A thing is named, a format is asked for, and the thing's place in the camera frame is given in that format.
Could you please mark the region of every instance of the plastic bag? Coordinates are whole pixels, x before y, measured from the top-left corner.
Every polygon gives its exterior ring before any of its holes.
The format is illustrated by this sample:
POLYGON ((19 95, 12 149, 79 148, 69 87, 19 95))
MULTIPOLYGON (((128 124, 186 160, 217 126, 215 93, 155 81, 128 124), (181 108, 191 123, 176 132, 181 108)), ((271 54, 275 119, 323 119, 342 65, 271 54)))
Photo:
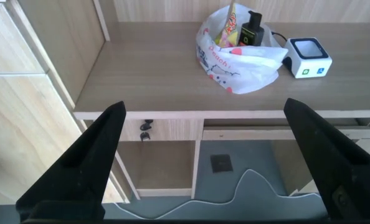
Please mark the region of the plastic bag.
MULTIPOLYGON (((196 34, 196 55, 206 74, 227 91, 236 94, 259 90, 278 78, 278 68, 288 52, 281 48, 265 24, 261 47, 220 48, 215 37, 225 25, 229 6, 219 9, 203 22, 196 34)), ((249 8, 236 4, 237 30, 249 21, 249 8)))

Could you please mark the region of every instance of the white cable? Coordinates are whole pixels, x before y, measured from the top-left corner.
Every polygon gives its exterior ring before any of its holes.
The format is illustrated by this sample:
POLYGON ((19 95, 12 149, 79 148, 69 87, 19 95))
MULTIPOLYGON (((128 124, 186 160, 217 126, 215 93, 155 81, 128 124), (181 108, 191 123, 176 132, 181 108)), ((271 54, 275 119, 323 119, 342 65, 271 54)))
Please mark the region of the white cable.
POLYGON ((187 204, 189 204, 189 203, 195 203, 195 202, 198 202, 198 203, 204 203, 204 204, 208 204, 208 205, 227 205, 227 204, 230 204, 231 202, 233 202, 233 201, 235 200, 235 198, 236 198, 236 193, 237 193, 237 189, 239 188, 239 184, 241 183, 241 181, 242 181, 243 177, 245 176, 245 174, 246 174, 246 173, 248 173, 249 171, 254 172, 255 174, 257 174, 257 175, 259 175, 260 177, 262 177, 262 178, 266 181, 266 183, 270 186, 270 188, 271 188, 272 192, 273 192, 274 194, 276 194, 276 195, 277 195, 277 197, 280 197, 280 198, 302 198, 302 197, 307 197, 307 196, 310 196, 310 195, 315 195, 315 196, 317 196, 317 197, 321 198, 321 196, 319 196, 319 195, 318 195, 318 194, 316 194, 316 193, 310 193, 310 194, 299 195, 299 196, 282 196, 282 195, 278 195, 278 194, 276 193, 276 191, 273 189, 273 187, 272 187, 272 185, 270 184, 270 182, 269 182, 269 181, 268 181, 268 180, 267 180, 263 175, 259 174, 259 173, 258 173, 258 172, 256 172, 255 170, 247 169, 247 170, 243 173, 243 175, 242 175, 242 177, 239 179, 239 181, 237 182, 237 185, 236 185, 236 188, 235 188, 234 197, 233 197, 231 200, 229 200, 228 202, 223 202, 223 203, 214 203, 214 202, 205 202, 205 201, 202 201, 202 200, 190 200, 190 201, 187 201, 187 202, 185 202, 185 203, 183 203, 183 204, 181 204, 181 205, 178 205, 177 207, 173 208, 172 210, 168 211, 167 213, 165 213, 165 214, 163 214, 163 215, 161 215, 161 216, 159 216, 159 217, 157 217, 157 218, 144 218, 144 217, 141 217, 141 216, 139 216, 139 215, 137 215, 137 214, 134 214, 134 213, 132 213, 132 212, 130 212, 130 211, 128 211, 128 210, 126 210, 126 209, 124 209, 124 208, 121 208, 117 203, 114 203, 114 204, 115 204, 115 205, 117 206, 117 208, 119 208, 121 211, 123 211, 123 212, 125 212, 125 213, 128 213, 128 214, 130 214, 130 215, 133 215, 133 216, 134 216, 134 217, 136 217, 136 218, 143 219, 143 220, 158 220, 158 219, 165 217, 166 215, 170 214, 171 212, 173 212, 173 211, 175 211, 175 210, 177 210, 177 209, 179 209, 179 208, 181 208, 181 207, 183 207, 183 206, 185 206, 185 205, 187 205, 187 204))

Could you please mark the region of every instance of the desk surface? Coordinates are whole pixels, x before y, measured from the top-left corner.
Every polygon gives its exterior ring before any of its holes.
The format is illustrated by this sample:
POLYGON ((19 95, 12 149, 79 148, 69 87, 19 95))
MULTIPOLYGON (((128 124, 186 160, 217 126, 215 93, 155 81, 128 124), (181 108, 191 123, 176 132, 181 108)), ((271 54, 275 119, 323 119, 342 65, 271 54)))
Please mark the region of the desk surface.
POLYGON ((327 76, 296 80, 281 67, 271 85, 231 94, 196 60, 200 23, 116 23, 75 115, 96 119, 123 100, 130 119, 284 118, 286 99, 294 98, 326 118, 370 117, 370 24, 268 25, 288 38, 317 37, 333 59, 327 76))

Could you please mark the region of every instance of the yellow package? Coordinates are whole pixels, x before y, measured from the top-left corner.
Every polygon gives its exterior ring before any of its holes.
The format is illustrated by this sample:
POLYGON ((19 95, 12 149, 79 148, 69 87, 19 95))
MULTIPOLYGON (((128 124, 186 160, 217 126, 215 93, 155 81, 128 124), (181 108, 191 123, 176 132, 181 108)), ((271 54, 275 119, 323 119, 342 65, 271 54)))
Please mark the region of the yellow package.
POLYGON ((227 22, 222 32, 215 39, 215 43, 222 48, 235 47, 237 46, 237 35, 235 0, 232 0, 230 2, 227 22))

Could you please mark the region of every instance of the black bottle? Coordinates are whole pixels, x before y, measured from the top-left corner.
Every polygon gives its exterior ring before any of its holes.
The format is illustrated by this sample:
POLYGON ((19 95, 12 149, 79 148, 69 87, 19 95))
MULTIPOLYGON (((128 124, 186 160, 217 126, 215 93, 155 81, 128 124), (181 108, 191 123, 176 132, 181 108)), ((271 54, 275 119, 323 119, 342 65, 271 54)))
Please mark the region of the black bottle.
POLYGON ((249 11, 250 20, 242 25, 238 46, 260 46, 264 29, 260 27, 262 15, 257 12, 249 11))

